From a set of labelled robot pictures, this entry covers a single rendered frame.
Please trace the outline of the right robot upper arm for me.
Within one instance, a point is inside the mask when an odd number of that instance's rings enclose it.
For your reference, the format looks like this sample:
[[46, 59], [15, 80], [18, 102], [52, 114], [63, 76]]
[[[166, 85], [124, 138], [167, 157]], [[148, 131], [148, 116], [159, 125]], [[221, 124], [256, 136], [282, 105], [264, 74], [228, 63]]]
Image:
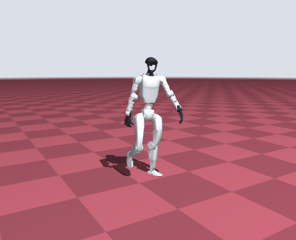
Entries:
[[136, 95], [136, 92], [138, 90], [139, 84], [142, 82], [143, 77], [142, 76], [135, 76], [133, 78], [133, 83], [132, 83], [132, 87], [131, 87], [131, 94], [134, 95], [134, 99], [133, 101], [136, 101], [138, 99], [138, 95]]

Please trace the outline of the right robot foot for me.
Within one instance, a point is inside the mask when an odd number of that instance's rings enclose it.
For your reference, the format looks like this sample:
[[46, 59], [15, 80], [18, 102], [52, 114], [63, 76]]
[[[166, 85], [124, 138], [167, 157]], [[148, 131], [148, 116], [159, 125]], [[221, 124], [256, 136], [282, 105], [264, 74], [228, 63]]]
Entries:
[[126, 164], [128, 168], [132, 168], [133, 167], [133, 157], [129, 157], [130, 151], [127, 151], [126, 153]]

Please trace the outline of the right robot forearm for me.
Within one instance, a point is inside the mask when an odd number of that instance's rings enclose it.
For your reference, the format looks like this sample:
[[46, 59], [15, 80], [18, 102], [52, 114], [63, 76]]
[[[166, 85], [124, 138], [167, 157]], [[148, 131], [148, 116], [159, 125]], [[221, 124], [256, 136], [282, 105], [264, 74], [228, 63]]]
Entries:
[[134, 99], [134, 95], [131, 94], [130, 97], [129, 97], [129, 99], [128, 99], [128, 105], [127, 105], [126, 113], [125, 113], [126, 116], [130, 116], [130, 113], [132, 113], [133, 105], [134, 105], [134, 103], [135, 103], [135, 102], [133, 101], [133, 99]]

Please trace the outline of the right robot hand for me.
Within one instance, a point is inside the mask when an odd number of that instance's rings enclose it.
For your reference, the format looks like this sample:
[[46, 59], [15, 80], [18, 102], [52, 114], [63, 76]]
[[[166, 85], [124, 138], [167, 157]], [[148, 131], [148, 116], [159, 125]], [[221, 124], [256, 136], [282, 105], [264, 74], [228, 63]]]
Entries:
[[128, 126], [128, 127], [132, 127], [131, 126], [131, 124], [132, 125], [134, 125], [133, 123], [132, 123], [132, 121], [131, 121], [131, 112], [129, 113], [129, 116], [127, 116], [127, 115], [125, 115], [125, 120], [124, 120], [124, 125], [126, 125], [126, 126]]

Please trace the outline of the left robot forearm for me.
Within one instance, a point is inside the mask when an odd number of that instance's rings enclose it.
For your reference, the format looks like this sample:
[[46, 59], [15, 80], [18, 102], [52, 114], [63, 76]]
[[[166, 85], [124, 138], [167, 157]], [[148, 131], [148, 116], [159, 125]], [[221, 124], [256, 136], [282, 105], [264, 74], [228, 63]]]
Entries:
[[[178, 110], [177, 106], [179, 105], [179, 102], [177, 101], [176, 96], [174, 95], [174, 92], [173, 92], [173, 96], [171, 96], [171, 98], [170, 98], [170, 101], [172, 102], [175, 109]], [[180, 108], [182, 108], [181, 105], [179, 105], [179, 106], [180, 106]]]

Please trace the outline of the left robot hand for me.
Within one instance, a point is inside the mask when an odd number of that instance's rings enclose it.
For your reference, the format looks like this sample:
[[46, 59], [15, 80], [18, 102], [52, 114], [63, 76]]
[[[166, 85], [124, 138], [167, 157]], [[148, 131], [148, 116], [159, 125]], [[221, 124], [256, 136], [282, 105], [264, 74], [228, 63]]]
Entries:
[[182, 109], [180, 107], [180, 105], [177, 105], [177, 112], [179, 113], [180, 117], [181, 117], [181, 120], [179, 120], [179, 124], [181, 124], [183, 122], [183, 112], [182, 112]]

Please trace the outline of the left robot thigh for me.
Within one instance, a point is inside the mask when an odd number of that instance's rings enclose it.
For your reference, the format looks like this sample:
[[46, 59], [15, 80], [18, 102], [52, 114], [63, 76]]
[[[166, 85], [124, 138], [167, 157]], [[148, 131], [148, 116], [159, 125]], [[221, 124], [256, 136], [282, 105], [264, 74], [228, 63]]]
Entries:
[[163, 122], [162, 122], [162, 117], [155, 113], [154, 113], [154, 118], [151, 121], [153, 122], [153, 127], [152, 127], [153, 141], [150, 141], [147, 144], [147, 146], [150, 150], [154, 150], [156, 146], [158, 146], [162, 137]]

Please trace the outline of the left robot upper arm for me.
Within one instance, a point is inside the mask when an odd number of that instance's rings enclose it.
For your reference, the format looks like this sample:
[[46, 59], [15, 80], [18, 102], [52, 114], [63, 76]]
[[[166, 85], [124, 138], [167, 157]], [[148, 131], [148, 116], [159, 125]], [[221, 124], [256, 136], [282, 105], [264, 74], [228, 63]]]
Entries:
[[169, 85], [168, 85], [168, 83], [167, 83], [166, 78], [165, 78], [164, 76], [159, 76], [159, 78], [160, 78], [160, 85], [163, 87], [166, 96], [167, 96], [168, 98], [171, 97], [171, 96], [173, 96], [174, 93], [173, 93], [172, 90], [170, 90], [170, 87], [169, 87]]

